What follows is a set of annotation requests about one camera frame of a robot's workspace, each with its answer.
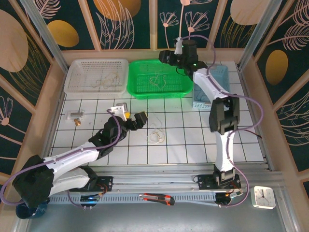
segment white plastic basket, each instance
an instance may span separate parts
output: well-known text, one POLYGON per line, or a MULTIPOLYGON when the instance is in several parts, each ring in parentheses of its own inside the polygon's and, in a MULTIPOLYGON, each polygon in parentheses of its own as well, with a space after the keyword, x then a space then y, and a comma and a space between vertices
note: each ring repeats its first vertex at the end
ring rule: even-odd
POLYGON ((77 59, 69 68, 64 92, 88 97, 119 96, 126 90, 128 67, 126 59, 77 59))

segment small metal part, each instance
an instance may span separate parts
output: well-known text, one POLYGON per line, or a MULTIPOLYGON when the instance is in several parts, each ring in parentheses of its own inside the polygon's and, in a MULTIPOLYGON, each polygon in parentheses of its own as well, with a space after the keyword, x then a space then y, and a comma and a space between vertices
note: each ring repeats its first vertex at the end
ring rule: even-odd
POLYGON ((74 119, 83 120, 85 116, 84 110, 72 110, 66 112, 66 120, 74 121, 74 119))
POLYGON ((71 117, 81 117, 83 116, 83 113, 82 112, 71 113, 70 116, 71 117))
POLYGON ((78 118, 74 119, 74 122, 77 127, 81 125, 81 121, 78 118))

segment cable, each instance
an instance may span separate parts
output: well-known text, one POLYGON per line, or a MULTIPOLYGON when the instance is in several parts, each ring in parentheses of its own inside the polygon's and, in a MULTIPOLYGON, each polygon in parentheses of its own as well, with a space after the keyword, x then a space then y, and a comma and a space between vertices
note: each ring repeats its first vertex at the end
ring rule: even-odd
POLYGON ((73 205, 75 205, 76 207, 85 209, 85 207, 81 206, 80 204, 74 203, 74 201, 72 200, 72 198, 71 198, 71 196, 70 196, 70 191, 67 190, 67 194, 68 194, 68 199, 69 199, 69 201, 70 201, 73 205))
POLYGON ((257 123, 255 123, 254 125, 252 125, 252 126, 250 126, 250 127, 246 127, 246 128, 242 128, 242 129, 236 129, 236 130, 230 132, 230 133, 227 135, 227 142, 226 142, 226 154, 227 154, 227 158, 228 158, 228 160, 230 161, 230 163, 233 165, 233 167, 244 177, 244 179, 245 179, 245 181, 246 181, 246 184, 247 184, 247 192, 246 192, 245 197, 244 197, 240 202, 238 202, 238 203, 236 203, 236 204, 227 205, 226 207, 237 206, 237 205, 240 205, 241 203, 243 203, 243 202, 247 199, 247 197, 248 197, 248 195, 249 195, 249 191, 250 191, 250 190, 249 190, 249 187, 250 187, 250 186, 249 186, 249 181, 248 181, 246 175, 245 175, 238 167, 236 167, 236 165, 235 165, 235 164, 233 163, 233 161, 231 160, 231 157, 230 157, 229 152, 228 152, 228 146, 229 146, 229 142, 230 142, 230 136, 231 136, 231 134, 233 134, 233 133, 235 133, 235 132, 237 132, 237 131, 242 131, 242 130, 245 131, 245 130, 249 130, 249 129, 251 129, 251 128, 257 127, 257 126, 262 122, 262 120, 263 120, 263 117, 264 117, 264 110, 263 110, 263 108, 262 108, 262 106, 261 106, 260 103, 258 103, 256 100, 254 100, 254 99, 252 99, 252 98, 250 98, 250 97, 241 96, 241 95, 237 95, 237 94, 230 94, 230 93, 226 93, 226 92, 224 92, 224 91, 221 91, 220 88, 213 82, 213 80, 212 80, 211 78, 209 78, 209 77, 210 77, 210 75, 209 75, 210 69, 211 69, 211 67, 215 64, 215 62, 216 62, 216 56, 217 56, 217 55, 216 55, 216 49, 215 49, 215 47, 214 47, 214 45, 213 45, 213 42, 211 42, 206 36, 203 36, 203 35, 191 35, 190 37, 200 37, 200 38, 203 38, 203 39, 207 40, 207 41, 211 44, 211 47, 212 47, 212 50, 213 50, 213 62, 212 62, 212 64, 207 68, 207 77, 208 77, 209 81, 212 83, 212 85, 215 86, 215 88, 216 88, 220 93, 222 93, 222 94, 224 94, 224 95, 226 95, 226 96, 243 98, 243 99, 246 99, 246 100, 249 100, 249 101, 255 103, 255 104, 260 108, 260 111, 261 111, 261 116, 260 116, 260 119, 258 120, 257 123))
POLYGON ((185 74, 179 73, 179 72, 178 72, 178 67, 176 67, 176 73, 178 73, 178 74, 181 75, 181 76, 187 76, 187 75, 185 75, 185 74))
POLYGON ((85 149, 86 151, 100 150, 100 149, 104 149, 104 148, 107 148, 107 147, 110 147, 110 146, 113 146, 114 144, 116 144, 116 143, 118 142, 119 138, 120 138, 120 135, 121 135, 121 127, 120 127, 120 124, 119 124, 119 122, 118 122, 116 116, 115 116, 110 110, 107 110, 107 113, 109 113, 109 114, 115 119, 116 124, 117 124, 117 128, 118 128, 117 137, 116 137, 116 139, 115 139, 112 143, 110 143, 110 144, 108 144, 108 145, 105 145, 105 146, 94 146, 94 147, 81 148, 81 149, 78 149, 78 150, 76 150, 76 151, 72 151, 72 152, 70 152, 70 153, 68 153, 68 154, 66 154, 66 155, 64 155, 64 156, 62 156, 62 157, 59 157, 59 158, 56 158, 56 159, 51 160, 51 161, 48 161, 48 162, 40 163, 40 164, 31 166, 31 167, 25 168, 25 169, 23 169, 23 170, 21 170, 21 171, 15 173, 14 175, 10 176, 10 178, 8 178, 7 181, 5 181, 5 183, 3 184, 3 186, 2 186, 2 188, 1 188, 1 190, 0 190, 0 199, 1 199, 1 201, 2 201, 4 204, 7 204, 7 205, 18 205, 18 204, 24 203, 23 200, 20 200, 19 202, 10 202, 10 201, 8 201, 8 200, 6 200, 6 199, 4 198, 4 191, 5 191, 6 187, 7 187, 7 185, 8 185, 15 177, 17 177, 18 175, 20 175, 20 174, 22 174, 22 173, 25 173, 25 172, 30 171, 30 170, 33 170, 33 169, 35 169, 35 168, 39 168, 39 167, 42 167, 42 166, 45 166, 45 165, 54 163, 54 162, 56 162, 56 161, 60 161, 60 160, 66 159, 67 157, 72 156, 72 155, 75 155, 75 154, 78 153, 78 152, 83 152, 84 149, 85 149))
POLYGON ((263 137, 261 135, 258 135, 257 133, 254 133, 253 131, 251 130, 245 130, 246 132, 249 132, 251 134, 254 134, 256 137, 258 137, 259 139, 262 139, 263 137))

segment orange circle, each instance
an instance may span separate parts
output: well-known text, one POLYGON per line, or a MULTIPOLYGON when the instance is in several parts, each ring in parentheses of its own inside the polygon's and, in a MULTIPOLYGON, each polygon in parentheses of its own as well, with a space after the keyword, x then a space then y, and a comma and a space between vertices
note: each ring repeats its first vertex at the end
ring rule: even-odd
POLYGON ((140 0, 94 0, 93 2, 100 13, 106 18, 120 21, 122 17, 118 1, 124 10, 127 8, 131 17, 134 17, 140 11, 140 0))

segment white tile floor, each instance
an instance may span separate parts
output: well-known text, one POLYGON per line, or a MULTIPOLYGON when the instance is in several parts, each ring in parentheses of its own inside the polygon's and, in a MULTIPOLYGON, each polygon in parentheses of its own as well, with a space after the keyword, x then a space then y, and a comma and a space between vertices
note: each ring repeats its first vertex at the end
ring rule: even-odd
MULTIPOLYGON (((229 68, 231 93, 243 94, 236 66, 233 62, 222 62, 229 68)), ((209 128, 209 111, 192 108, 192 93, 182 99, 137 100, 129 93, 117 99, 74 99, 67 96, 58 122, 51 155, 61 154, 86 142, 109 119, 106 109, 117 103, 126 102, 133 114, 148 113, 147 125, 138 131, 130 131, 119 142, 114 151, 104 158, 89 163, 91 166, 139 165, 167 163, 214 163, 216 160, 215 134, 209 128), (66 121, 65 113, 71 110, 85 110, 80 126, 66 121), (152 144, 147 141, 155 128, 161 129, 164 142, 152 144)), ((252 125, 248 105, 240 100, 240 123, 243 128, 252 125)), ((233 156, 235 162, 259 162, 263 156, 258 138, 241 131, 234 137, 233 156)))

